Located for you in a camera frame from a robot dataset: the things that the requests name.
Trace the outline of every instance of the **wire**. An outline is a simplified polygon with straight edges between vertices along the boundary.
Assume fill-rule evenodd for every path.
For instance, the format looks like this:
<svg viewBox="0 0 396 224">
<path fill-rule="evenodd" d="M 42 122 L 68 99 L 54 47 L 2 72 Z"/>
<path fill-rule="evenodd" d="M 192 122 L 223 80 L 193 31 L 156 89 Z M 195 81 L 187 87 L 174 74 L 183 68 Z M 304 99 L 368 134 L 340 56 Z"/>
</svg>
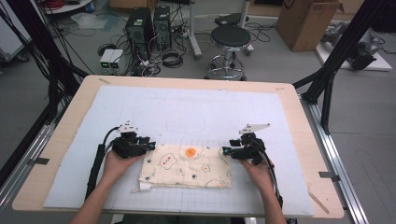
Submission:
<svg viewBox="0 0 396 224">
<path fill-rule="evenodd" d="M 114 140 L 111 141 L 111 142 L 106 146 L 106 148 L 105 148 L 105 153 L 107 153 L 107 152 L 110 150 L 110 148 L 113 146 L 113 143 L 114 143 Z"/>
<path fill-rule="evenodd" d="M 143 69 L 142 77 L 154 77 L 160 72 L 161 72 L 161 67 L 157 66 L 155 63 L 151 63 Z"/>
<path fill-rule="evenodd" d="M 187 50 L 186 47 L 184 46 L 184 37 L 181 35 L 173 35 L 173 38 L 174 38 L 174 41 L 177 44 L 178 48 L 183 52 L 183 54 L 181 54 L 181 56 L 184 55 L 184 53 L 186 53 L 186 50 Z"/>
<path fill-rule="evenodd" d="M 257 22 L 248 22 L 245 24 L 245 26 L 249 29 L 247 29 L 252 35 L 256 37 L 256 39 L 252 40 L 251 42 L 254 42 L 256 40 L 259 40 L 261 42 L 270 42 L 271 37 L 267 34 L 265 34 L 263 31 L 269 31 L 273 28 L 276 27 L 276 22 L 273 23 L 272 25 L 260 25 Z M 265 35 L 267 39 L 261 39 L 260 35 Z"/>
<path fill-rule="evenodd" d="M 150 39 L 150 41 L 148 42 L 148 51 L 149 51 L 149 53 L 151 54 L 151 55 L 154 55 L 154 56 L 156 56 L 156 57 L 159 57 L 160 55 L 161 55 L 161 53 L 160 54 L 154 54 L 152 51 L 151 51 L 151 42 L 154 40 L 154 39 L 156 39 L 157 37 L 158 37 L 158 35 L 160 35 L 160 34 L 156 34 L 154 37 L 152 37 L 151 39 Z"/>
<path fill-rule="evenodd" d="M 41 13 L 44 13 L 46 16 L 48 16 L 48 13 L 47 13 L 47 11 L 46 10 L 40 10 L 41 11 Z M 91 74 L 94 74 L 94 72 L 91 70 L 91 68 L 81 59 L 81 57 L 79 56 L 79 54 L 74 50 L 74 48 L 72 47 L 72 45 L 67 41 L 67 39 L 62 35 L 62 33 L 61 32 L 59 32 L 59 25 L 58 25 L 58 22 L 57 21 L 54 21 L 54 20 L 52 20 L 52 21 L 50 21 L 49 22 L 49 24 L 51 24 L 51 26 L 52 26 L 52 28 L 54 29 L 54 31 L 55 31 L 55 33 L 56 33 L 56 35 L 58 36 L 58 38 L 59 38 L 59 40 L 60 40 L 60 43 L 61 43 L 61 45 L 63 46 L 63 48 L 64 48 L 64 52 L 66 53 L 66 56 L 67 56 L 67 58 L 68 58 L 68 60 L 69 60 L 69 62 L 73 65 L 73 61 L 72 61 L 72 59 L 71 59 L 71 57 L 70 57 L 70 54 L 69 54 L 69 52 L 68 52 L 68 47 L 71 49 L 71 50 L 73 50 L 73 52 L 76 54 L 76 56 L 81 60 L 81 62 L 85 65 L 85 67 L 91 72 Z"/>
<path fill-rule="evenodd" d="M 98 50 L 96 51 L 99 56 L 103 56 L 107 49 L 116 49 L 117 47 L 114 44 L 103 44 L 99 46 Z"/>
<path fill-rule="evenodd" d="M 95 35 L 96 34 L 96 30 L 95 29 L 85 29 L 84 31 L 93 31 L 93 33 L 92 34 L 89 34 L 89 35 L 79 35 L 79 34 L 75 34 L 74 32 L 75 31 L 77 31 L 77 30 L 74 30 L 74 31 L 72 31 L 72 32 L 70 32 L 70 33 L 68 33 L 69 35 L 79 35 L 79 36 L 93 36 L 93 35 Z"/>
<path fill-rule="evenodd" d="M 119 127 L 114 127 L 114 128 L 112 128 L 112 129 L 110 129 L 110 131 L 108 131 L 108 133 L 107 133 L 106 136 L 105 136 L 105 139 L 103 140 L 103 145 L 104 145 L 104 146 L 106 145 L 106 141 L 107 141 L 108 136 L 109 136 L 112 132 L 116 131 L 118 128 L 119 128 Z"/>
<path fill-rule="evenodd" d="M 268 169 L 270 170 L 270 174 L 271 177 L 273 179 L 274 182 L 274 187 L 275 187 L 275 194 L 277 197 L 277 200 L 280 204 L 280 207 L 282 207 L 283 205 L 283 199 L 282 196 L 280 196 L 279 193 L 279 189 L 277 187 L 277 182 L 276 182 L 276 175 L 275 175 L 275 171 L 274 171 L 274 166 L 270 163 L 270 159 L 267 155 L 267 153 L 265 153 L 265 148 L 263 148 L 258 142 L 256 142 L 254 139 L 251 140 L 253 143 L 255 143 L 256 146 L 258 146 L 260 148 L 259 150 L 259 154 L 261 155 L 261 157 L 264 159 L 265 164 L 268 166 Z"/>
<path fill-rule="evenodd" d="M 167 49 L 163 52 L 163 66 L 170 68 L 177 68 L 183 65 L 183 58 L 177 49 Z"/>
<path fill-rule="evenodd" d="M 378 38 L 379 41 L 379 47 L 386 53 L 386 54 L 395 54 L 396 55 L 396 51 L 389 51 L 387 49 L 384 49 L 384 44 L 385 44 L 385 40 L 381 37 L 376 36 L 376 38 Z"/>
</svg>

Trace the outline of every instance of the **black stool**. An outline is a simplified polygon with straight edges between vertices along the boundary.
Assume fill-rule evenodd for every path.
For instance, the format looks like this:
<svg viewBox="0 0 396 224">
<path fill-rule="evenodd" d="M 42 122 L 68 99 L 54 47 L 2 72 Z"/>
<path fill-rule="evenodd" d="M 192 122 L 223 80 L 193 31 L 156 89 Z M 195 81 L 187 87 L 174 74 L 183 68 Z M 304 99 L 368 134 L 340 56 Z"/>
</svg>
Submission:
<svg viewBox="0 0 396 224">
<path fill-rule="evenodd" d="M 210 61 L 205 79 L 209 79 L 208 74 L 213 74 L 226 79 L 241 76 L 240 80 L 246 81 L 244 65 L 236 59 L 235 52 L 248 47 L 249 32 L 238 26 L 222 25 L 212 31 L 210 41 L 225 52 L 224 55 L 218 55 Z"/>
</svg>

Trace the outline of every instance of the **cloth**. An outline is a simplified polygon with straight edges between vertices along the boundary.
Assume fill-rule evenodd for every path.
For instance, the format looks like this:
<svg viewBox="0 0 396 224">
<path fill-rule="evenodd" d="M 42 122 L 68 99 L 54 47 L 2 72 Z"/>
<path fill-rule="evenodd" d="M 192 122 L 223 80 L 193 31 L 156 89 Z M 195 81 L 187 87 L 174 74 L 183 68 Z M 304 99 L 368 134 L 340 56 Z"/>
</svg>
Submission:
<svg viewBox="0 0 396 224">
<path fill-rule="evenodd" d="M 146 153 L 139 180 L 152 186 L 230 188 L 231 158 L 221 147 L 159 145 Z"/>
</svg>

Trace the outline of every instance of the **table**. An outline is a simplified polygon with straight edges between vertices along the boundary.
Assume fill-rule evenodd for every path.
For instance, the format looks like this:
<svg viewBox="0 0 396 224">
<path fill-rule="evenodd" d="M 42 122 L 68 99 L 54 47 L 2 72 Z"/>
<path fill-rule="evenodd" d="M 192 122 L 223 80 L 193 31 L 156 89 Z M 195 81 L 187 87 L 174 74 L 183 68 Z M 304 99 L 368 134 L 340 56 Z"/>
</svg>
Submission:
<svg viewBox="0 0 396 224">
<path fill-rule="evenodd" d="M 302 166 L 309 196 L 314 205 L 314 217 L 341 218 L 343 207 L 330 178 L 321 178 L 318 172 L 327 172 L 318 144 L 304 114 L 298 95 L 290 84 L 237 82 L 225 80 L 198 80 L 143 77 L 86 77 L 58 127 L 41 154 L 49 159 L 47 165 L 36 164 L 27 177 L 12 206 L 19 211 L 54 211 L 43 207 L 57 168 L 70 147 L 79 124 L 89 110 L 98 89 L 103 85 L 120 85 L 190 90 L 230 90 L 271 92 L 278 94 L 284 108 L 291 138 Z"/>
</svg>

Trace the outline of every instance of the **orange circle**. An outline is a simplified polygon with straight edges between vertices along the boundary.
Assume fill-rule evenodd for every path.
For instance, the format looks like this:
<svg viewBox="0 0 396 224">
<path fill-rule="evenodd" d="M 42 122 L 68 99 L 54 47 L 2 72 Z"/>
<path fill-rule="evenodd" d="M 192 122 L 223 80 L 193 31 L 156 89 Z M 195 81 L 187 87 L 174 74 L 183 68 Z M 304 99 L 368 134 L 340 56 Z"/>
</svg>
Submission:
<svg viewBox="0 0 396 224">
<path fill-rule="evenodd" d="M 188 149 L 186 150 L 186 152 L 185 152 L 184 154 L 186 154 L 186 156 L 187 156 L 188 158 L 191 158 L 191 157 L 193 157 L 193 156 L 195 155 L 195 153 L 196 153 L 195 148 L 190 147 L 190 148 L 188 148 Z"/>
</svg>

